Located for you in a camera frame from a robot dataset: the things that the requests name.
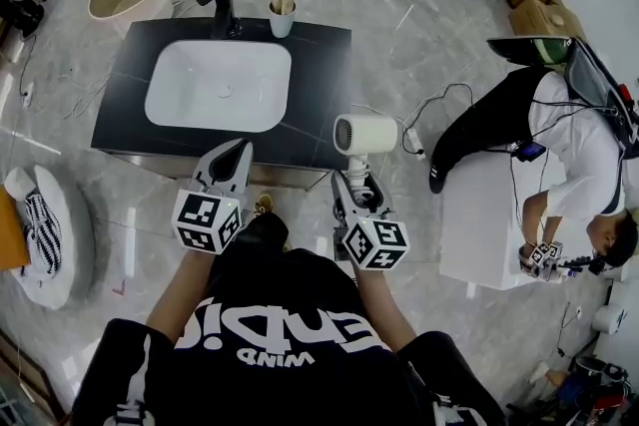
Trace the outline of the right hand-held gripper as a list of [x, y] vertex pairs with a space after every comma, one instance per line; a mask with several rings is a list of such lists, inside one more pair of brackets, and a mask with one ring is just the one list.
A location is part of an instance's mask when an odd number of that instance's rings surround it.
[[[392, 200], [383, 182], [369, 176], [373, 197], [368, 201], [371, 214], [390, 214]], [[375, 216], [360, 216], [348, 178], [342, 171], [331, 174], [333, 215], [344, 217], [334, 229], [336, 260], [349, 260], [359, 270], [392, 270], [409, 253], [405, 224]]]

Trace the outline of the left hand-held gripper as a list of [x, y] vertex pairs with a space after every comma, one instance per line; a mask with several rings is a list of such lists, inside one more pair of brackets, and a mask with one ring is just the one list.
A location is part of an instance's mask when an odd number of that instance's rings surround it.
[[[182, 247], [222, 254], [242, 230], [253, 155], [250, 140], [235, 139], [200, 159], [195, 177], [178, 190], [172, 213], [172, 227]], [[204, 180], [235, 181], [207, 185]]]

